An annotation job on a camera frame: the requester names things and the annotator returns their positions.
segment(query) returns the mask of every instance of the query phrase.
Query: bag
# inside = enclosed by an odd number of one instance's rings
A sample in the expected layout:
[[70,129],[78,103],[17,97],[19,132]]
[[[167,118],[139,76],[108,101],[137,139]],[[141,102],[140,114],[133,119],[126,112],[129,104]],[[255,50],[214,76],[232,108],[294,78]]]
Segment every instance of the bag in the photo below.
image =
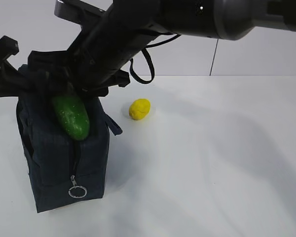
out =
[[85,101],[85,107],[90,134],[79,142],[60,127],[41,94],[19,97],[16,116],[38,213],[103,197],[109,128],[115,135],[122,130],[105,114],[99,98]]

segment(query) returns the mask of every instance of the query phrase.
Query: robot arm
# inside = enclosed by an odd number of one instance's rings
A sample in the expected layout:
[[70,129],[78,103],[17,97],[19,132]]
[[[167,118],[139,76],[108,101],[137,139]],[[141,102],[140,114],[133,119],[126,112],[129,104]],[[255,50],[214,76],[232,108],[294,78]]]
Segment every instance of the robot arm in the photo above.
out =
[[[79,2],[57,0],[55,14]],[[255,26],[296,31],[296,0],[114,0],[76,45],[74,77],[97,87],[159,35],[237,40]]]
[[120,68],[160,35],[237,40],[256,26],[296,31],[296,0],[113,0],[107,11],[56,0],[55,15],[80,24],[81,33],[66,51],[33,51],[29,69],[49,72],[51,81],[63,88],[70,82],[91,97],[126,86],[129,75]]

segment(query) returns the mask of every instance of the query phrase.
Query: lemon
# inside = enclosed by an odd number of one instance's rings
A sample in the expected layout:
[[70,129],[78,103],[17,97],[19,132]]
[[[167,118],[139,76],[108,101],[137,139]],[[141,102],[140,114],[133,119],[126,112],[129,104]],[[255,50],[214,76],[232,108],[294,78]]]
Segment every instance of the lemon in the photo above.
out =
[[136,100],[129,108],[129,116],[133,120],[142,120],[150,112],[150,101],[147,99]]

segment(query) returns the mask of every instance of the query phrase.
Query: cucumber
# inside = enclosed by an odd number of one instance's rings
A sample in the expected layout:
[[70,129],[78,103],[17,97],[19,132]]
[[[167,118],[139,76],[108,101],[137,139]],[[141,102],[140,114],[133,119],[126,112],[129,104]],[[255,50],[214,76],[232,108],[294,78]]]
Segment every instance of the cucumber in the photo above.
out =
[[90,131],[90,120],[83,101],[76,95],[58,95],[51,99],[61,127],[74,140],[85,140]]

